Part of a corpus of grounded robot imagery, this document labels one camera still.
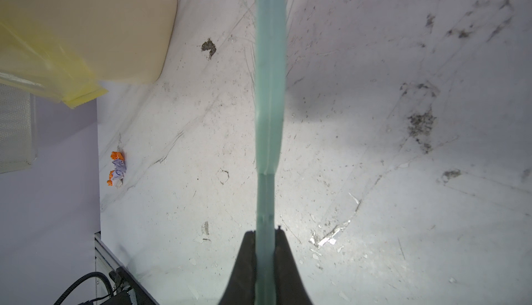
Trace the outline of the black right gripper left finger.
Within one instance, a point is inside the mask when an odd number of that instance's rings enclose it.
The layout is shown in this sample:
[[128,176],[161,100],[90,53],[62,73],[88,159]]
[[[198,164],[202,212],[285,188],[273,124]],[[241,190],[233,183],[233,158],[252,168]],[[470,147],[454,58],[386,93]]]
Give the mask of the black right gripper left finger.
[[248,231],[219,305],[254,305],[256,288],[256,232]]

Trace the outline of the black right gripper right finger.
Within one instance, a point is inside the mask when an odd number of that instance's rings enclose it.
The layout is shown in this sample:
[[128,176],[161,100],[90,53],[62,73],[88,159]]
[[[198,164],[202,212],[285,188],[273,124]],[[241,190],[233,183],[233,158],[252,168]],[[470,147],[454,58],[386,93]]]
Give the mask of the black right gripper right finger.
[[275,230],[274,281],[277,304],[313,305],[296,267],[288,239],[280,227]]

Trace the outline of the green hand brush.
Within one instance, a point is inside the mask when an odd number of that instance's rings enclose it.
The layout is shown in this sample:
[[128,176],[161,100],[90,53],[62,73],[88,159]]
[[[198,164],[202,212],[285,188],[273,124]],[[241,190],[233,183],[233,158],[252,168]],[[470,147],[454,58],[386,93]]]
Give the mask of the green hand brush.
[[287,63],[287,0],[255,0],[254,98],[256,304],[275,304],[275,175],[281,157]]

